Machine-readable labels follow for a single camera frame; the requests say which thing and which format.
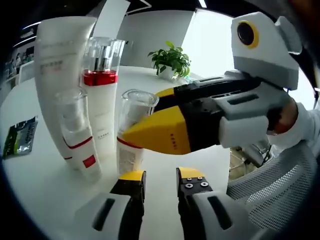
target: cosmetic bottle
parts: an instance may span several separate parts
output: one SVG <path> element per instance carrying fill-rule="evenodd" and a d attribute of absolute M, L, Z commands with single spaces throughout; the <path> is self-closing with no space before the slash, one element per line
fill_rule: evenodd
<path fill-rule="evenodd" d="M 88 118 L 87 93 L 81 87 L 61 91 L 56 104 L 63 140 L 72 155 L 67 163 L 88 181 L 99 179 L 101 167 Z"/>
<path fill-rule="evenodd" d="M 71 151 L 58 121 L 55 95 L 80 84 L 82 62 L 95 17 L 66 16 L 43 20 L 34 46 L 34 80 L 41 113 L 61 156 Z"/>
<path fill-rule="evenodd" d="M 143 118 L 151 115 L 158 102 L 158 96 L 137 89 L 128 90 L 122 95 L 122 107 L 116 138 L 116 159 L 119 175 L 138 170 L 144 152 L 142 147 L 123 140 L 123 133 Z"/>
<path fill-rule="evenodd" d="M 115 152 L 115 101 L 124 43 L 92 37 L 83 59 L 82 87 L 88 94 L 89 120 L 100 160 Z"/>

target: green leaves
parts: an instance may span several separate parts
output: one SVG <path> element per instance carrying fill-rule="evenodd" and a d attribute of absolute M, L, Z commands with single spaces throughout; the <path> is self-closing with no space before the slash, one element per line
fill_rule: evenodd
<path fill-rule="evenodd" d="M 151 51 L 148 54 L 152 56 L 153 68 L 156 68 L 156 74 L 162 73 L 167 66 L 175 71 L 175 75 L 186 77 L 190 73 L 189 56 L 183 52 L 182 47 L 175 47 L 172 42 L 166 41 L 165 44 L 170 47 L 169 50 L 159 49 Z"/>

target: red label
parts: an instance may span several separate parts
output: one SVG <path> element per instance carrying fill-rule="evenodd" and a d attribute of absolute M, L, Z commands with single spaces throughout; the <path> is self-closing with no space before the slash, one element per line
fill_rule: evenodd
<path fill-rule="evenodd" d="M 91 167 L 94 163 L 96 163 L 96 159 L 94 155 L 88 157 L 86 160 L 83 161 L 83 164 L 86 169 Z"/>

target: white round table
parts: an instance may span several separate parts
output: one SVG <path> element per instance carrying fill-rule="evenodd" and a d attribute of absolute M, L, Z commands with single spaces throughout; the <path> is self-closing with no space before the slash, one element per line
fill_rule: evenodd
<path fill-rule="evenodd" d="M 129 89 L 151 93 L 174 87 L 155 76 L 150 68 L 121 66 L 116 93 L 115 122 L 121 94 Z M 86 182 L 60 156 L 41 114 L 34 79 L 12 89 L 0 107 L 0 144 L 3 149 L 10 126 L 38 116 L 32 152 L 3 160 L 8 181 L 22 207 L 36 225 L 52 239 L 70 239 L 68 226 L 75 211 L 100 192 L 108 193 L 117 181 L 116 157 L 103 159 L 103 177 Z M 141 240 L 182 240 L 178 214 L 176 167 L 196 168 L 206 175 L 212 189 L 226 191 L 229 149 L 212 146 L 187 155 L 168 155 L 145 150 L 142 170 L 146 170 L 145 212 Z"/>

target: yellow ring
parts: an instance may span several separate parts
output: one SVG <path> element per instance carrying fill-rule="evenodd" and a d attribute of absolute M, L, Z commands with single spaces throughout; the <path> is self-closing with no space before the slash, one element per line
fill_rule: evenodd
<path fill-rule="evenodd" d="M 249 21 L 246 21 L 246 20 L 240 21 L 239 25 L 242 24 L 242 23 L 243 24 L 248 24 L 251 27 L 252 31 L 253 31 L 253 42 L 250 45 L 245 45 L 245 44 L 243 44 L 243 45 L 245 45 L 248 49 L 256 48 L 258 46 L 258 43 L 259 43 L 259 32 L 258 32 L 256 26 L 252 22 L 249 22 Z"/>

